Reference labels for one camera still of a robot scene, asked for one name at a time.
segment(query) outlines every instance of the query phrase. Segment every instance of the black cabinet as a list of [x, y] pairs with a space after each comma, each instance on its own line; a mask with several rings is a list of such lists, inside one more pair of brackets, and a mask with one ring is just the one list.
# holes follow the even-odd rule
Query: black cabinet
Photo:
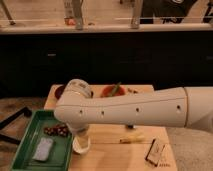
[[213, 86], [212, 40], [211, 31], [0, 35], [0, 97], [46, 96], [72, 78]]

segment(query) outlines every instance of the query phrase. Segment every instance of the sponge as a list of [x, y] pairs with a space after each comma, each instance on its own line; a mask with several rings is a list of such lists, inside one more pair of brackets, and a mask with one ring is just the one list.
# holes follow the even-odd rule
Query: sponge
[[53, 147], [53, 144], [53, 139], [42, 137], [39, 144], [37, 145], [33, 159], [37, 161], [46, 161], [49, 157], [49, 153]]

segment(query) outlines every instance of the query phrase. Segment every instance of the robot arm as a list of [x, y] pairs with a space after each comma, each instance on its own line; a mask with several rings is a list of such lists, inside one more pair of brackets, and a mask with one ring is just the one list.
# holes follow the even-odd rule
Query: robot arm
[[72, 132], [88, 124], [191, 127], [213, 132], [213, 87], [185, 87], [108, 98], [91, 98], [83, 81], [71, 80], [54, 115]]

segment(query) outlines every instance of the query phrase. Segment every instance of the green tray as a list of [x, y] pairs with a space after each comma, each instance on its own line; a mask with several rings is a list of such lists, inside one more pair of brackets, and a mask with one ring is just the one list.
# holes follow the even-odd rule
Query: green tray
[[[33, 113], [32, 119], [18, 147], [13, 159], [12, 171], [66, 171], [72, 152], [72, 135], [68, 137], [48, 136], [43, 133], [43, 128], [60, 123], [54, 118], [53, 111], [38, 110]], [[41, 137], [49, 137], [54, 140], [46, 162], [32, 159]]]

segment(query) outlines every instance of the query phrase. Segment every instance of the floor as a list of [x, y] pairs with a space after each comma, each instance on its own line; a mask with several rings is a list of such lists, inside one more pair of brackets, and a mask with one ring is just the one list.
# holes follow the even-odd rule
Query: floor
[[[5, 98], [0, 99], [0, 120], [27, 106], [31, 110], [42, 109], [46, 98]], [[17, 135], [11, 135], [11, 125], [1, 130], [15, 138], [21, 139], [29, 118], [20, 117], [12, 122], [17, 128]], [[213, 170], [213, 134], [186, 128], [167, 128], [170, 143], [180, 171]], [[17, 146], [0, 141], [0, 171], [8, 171]]]
[[[198, 0], [190, 10], [184, 23], [200, 23], [207, 9], [209, 0]], [[16, 26], [64, 26], [63, 0], [4, 0]], [[130, 24], [133, 4], [130, 0], [84, 0], [82, 12], [84, 24], [113, 25]], [[155, 23], [162, 20], [155, 18]], [[0, 7], [0, 25], [9, 27], [8, 21]]]

